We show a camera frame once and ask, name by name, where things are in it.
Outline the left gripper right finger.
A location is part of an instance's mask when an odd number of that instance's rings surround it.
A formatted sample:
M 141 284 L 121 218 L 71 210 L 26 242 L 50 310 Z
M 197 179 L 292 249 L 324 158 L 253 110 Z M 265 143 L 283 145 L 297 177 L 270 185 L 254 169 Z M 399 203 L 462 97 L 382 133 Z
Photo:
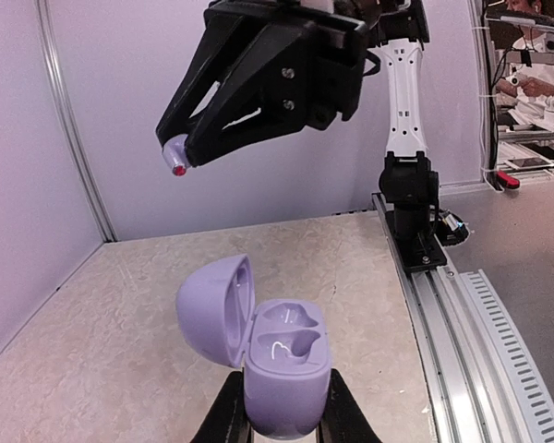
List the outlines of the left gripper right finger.
M 320 419 L 320 441 L 382 443 L 337 369 L 331 371 L 326 405 Z

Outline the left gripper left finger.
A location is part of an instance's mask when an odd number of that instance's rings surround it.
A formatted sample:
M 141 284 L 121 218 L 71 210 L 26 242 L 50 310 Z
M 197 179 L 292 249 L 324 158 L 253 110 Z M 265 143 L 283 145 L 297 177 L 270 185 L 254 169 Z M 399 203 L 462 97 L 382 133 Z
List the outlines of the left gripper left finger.
M 251 443 L 254 431 L 244 402 L 244 373 L 231 372 L 199 426 L 192 443 Z

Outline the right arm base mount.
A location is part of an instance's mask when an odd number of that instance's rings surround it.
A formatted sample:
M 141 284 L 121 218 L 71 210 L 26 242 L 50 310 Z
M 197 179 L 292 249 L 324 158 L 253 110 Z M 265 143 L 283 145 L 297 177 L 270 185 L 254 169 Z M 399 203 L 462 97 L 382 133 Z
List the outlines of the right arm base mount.
M 466 223 L 449 210 L 431 209 L 428 222 L 424 214 L 424 211 L 419 214 L 402 214 L 399 210 L 385 212 L 402 269 L 407 273 L 446 266 L 445 247 L 463 243 L 470 234 Z

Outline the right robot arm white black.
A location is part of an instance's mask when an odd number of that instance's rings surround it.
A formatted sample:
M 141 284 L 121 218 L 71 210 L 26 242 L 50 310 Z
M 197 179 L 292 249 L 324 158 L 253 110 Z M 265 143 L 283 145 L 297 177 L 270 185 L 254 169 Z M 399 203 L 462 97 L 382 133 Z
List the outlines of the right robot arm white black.
M 213 1 L 155 133 L 176 175 L 245 146 L 349 120 L 363 79 L 386 70 L 390 132 L 379 187 L 395 236 L 431 233 L 439 179 L 419 115 L 429 40 L 418 1 Z

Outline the purple earbud charging case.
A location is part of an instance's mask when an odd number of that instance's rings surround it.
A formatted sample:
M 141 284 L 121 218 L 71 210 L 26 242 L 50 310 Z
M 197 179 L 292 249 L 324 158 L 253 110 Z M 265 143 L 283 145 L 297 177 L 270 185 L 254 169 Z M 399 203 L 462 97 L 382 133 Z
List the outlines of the purple earbud charging case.
M 331 349 L 320 308 L 300 299 L 257 303 L 247 255 L 191 273 L 176 294 L 179 328 L 205 359 L 244 372 L 244 406 L 255 431 L 277 440 L 310 434 L 323 415 Z

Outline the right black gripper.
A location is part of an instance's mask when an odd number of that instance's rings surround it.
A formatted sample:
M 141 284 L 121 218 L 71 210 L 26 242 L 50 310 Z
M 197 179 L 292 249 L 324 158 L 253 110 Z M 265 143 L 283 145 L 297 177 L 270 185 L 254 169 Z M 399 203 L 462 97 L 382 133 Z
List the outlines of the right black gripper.
M 266 25 L 206 9 L 197 50 L 156 126 L 159 142 L 192 130 L 191 115 L 217 81 L 220 88 L 185 142 L 193 166 L 305 126 L 325 129 L 337 114 L 350 120 L 366 64 L 366 11 L 358 1 L 300 6 L 314 23 Z

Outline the purple earbud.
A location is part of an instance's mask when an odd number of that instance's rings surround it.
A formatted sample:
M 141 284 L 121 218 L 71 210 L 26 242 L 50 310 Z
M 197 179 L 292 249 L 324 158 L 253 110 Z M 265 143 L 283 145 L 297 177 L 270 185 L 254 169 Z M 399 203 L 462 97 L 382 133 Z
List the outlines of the purple earbud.
M 190 168 L 186 154 L 187 135 L 179 134 L 163 145 L 163 158 L 174 176 L 183 176 Z

